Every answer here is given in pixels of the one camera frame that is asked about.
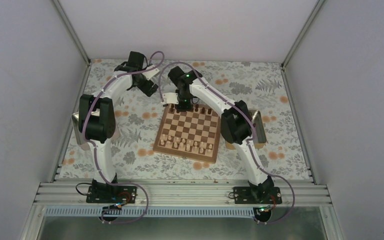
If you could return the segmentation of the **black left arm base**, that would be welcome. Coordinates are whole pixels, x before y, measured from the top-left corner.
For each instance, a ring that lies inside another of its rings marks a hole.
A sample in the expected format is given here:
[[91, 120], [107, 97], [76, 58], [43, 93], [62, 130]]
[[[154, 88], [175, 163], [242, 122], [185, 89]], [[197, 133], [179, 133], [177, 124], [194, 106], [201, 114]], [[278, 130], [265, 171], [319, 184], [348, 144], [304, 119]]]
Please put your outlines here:
[[85, 201], [98, 204], [134, 204], [136, 195], [136, 186], [92, 185], [88, 189]]

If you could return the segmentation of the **metal tin under left arm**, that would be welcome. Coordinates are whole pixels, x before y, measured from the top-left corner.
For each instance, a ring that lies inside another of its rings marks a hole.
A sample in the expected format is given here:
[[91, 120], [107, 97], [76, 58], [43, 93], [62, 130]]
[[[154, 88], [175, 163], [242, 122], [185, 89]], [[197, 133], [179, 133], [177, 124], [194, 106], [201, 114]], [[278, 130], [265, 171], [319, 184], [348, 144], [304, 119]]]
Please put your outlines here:
[[[78, 111], [71, 115], [71, 122], [72, 122], [73, 130], [74, 130], [74, 134], [75, 134], [75, 139], [76, 139], [77, 144], [81, 147], [82, 150], [88, 151], [88, 150], [90, 150], [89, 144], [82, 137], [82, 134], [79, 130], [79, 118], [80, 118], [80, 114]], [[115, 125], [115, 131], [111, 137], [111, 140], [115, 141], [120, 136], [121, 136], [121, 133], [120, 133], [120, 130], [116, 124]]]

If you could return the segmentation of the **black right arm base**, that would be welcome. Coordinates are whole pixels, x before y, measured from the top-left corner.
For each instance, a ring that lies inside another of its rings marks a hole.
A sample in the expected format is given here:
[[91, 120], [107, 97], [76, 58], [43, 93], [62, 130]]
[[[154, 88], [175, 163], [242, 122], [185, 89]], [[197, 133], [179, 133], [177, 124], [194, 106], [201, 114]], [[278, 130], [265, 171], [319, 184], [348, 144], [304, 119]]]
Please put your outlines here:
[[228, 194], [228, 198], [235, 204], [282, 204], [282, 194], [279, 187], [269, 187], [263, 191], [253, 189], [250, 186], [236, 186]]

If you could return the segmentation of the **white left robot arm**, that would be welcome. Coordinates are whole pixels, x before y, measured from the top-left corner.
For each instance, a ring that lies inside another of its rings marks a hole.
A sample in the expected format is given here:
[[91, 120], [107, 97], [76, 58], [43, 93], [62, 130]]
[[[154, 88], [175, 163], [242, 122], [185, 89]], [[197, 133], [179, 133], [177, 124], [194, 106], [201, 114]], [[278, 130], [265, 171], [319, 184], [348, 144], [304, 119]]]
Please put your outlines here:
[[151, 97], [159, 88], [152, 77], [159, 72], [147, 57], [136, 51], [129, 53], [127, 61], [118, 65], [108, 82], [93, 94], [79, 99], [78, 131], [93, 154], [94, 183], [104, 184], [99, 196], [111, 203], [119, 197], [117, 174], [112, 161], [111, 141], [117, 129], [114, 102], [133, 88]]

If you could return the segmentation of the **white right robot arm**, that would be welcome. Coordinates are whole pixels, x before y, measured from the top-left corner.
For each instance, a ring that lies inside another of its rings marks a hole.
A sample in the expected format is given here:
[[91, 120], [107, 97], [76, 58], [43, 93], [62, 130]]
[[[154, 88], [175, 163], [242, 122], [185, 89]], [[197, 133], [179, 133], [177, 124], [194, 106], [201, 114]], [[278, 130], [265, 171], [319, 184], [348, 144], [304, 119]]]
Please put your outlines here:
[[199, 98], [220, 117], [220, 134], [233, 145], [242, 160], [251, 189], [251, 198], [258, 204], [270, 197], [270, 190], [263, 185], [264, 179], [256, 166], [256, 149], [252, 143], [253, 125], [247, 104], [234, 101], [213, 88], [201, 73], [191, 70], [184, 72], [179, 66], [172, 68], [168, 78], [176, 86], [177, 104], [180, 112], [193, 110], [192, 99]]

